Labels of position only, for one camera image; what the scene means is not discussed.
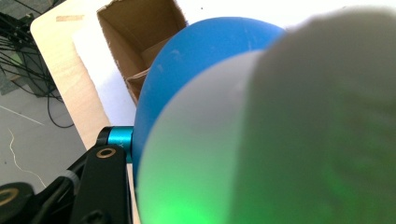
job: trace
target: blue ball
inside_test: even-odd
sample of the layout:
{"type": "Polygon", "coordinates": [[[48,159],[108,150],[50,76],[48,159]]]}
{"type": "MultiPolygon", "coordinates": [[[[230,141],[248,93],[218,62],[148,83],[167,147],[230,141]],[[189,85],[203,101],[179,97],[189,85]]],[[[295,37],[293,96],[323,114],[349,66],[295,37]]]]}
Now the blue ball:
{"type": "Polygon", "coordinates": [[[283,29],[264,21],[226,17],[196,22],[173,36],[154,60],[140,92],[133,137],[134,181],[152,126],[184,85],[227,58],[269,48],[283,34],[283,29]]]}

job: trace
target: gray floor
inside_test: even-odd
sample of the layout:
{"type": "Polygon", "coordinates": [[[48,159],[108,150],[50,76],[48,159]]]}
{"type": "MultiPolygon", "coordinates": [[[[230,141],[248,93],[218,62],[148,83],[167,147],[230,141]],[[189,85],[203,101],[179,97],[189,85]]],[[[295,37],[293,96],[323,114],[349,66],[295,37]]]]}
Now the gray floor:
{"type": "MultiPolygon", "coordinates": [[[[54,119],[62,125],[72,122],[65,106],[50,100],[54,119]]],[[[36,98],[20,89],[0,96],[0,186],[10,182],[30,183],[35,192],[61,174],[85,151],[75,127],[61,129],[50,121],[47,98],[36,98]]]]}

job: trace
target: cardboard flap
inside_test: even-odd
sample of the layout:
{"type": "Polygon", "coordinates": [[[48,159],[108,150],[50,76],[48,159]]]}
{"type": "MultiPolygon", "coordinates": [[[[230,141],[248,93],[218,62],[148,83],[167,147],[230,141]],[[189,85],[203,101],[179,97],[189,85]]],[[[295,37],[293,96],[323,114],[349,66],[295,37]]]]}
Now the cardboard flap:
{"type": "Polygon", "coordinates": [[[122,0],[100,10],[98,15],[140,51],[186,26],[173,0],[122,0]]]}

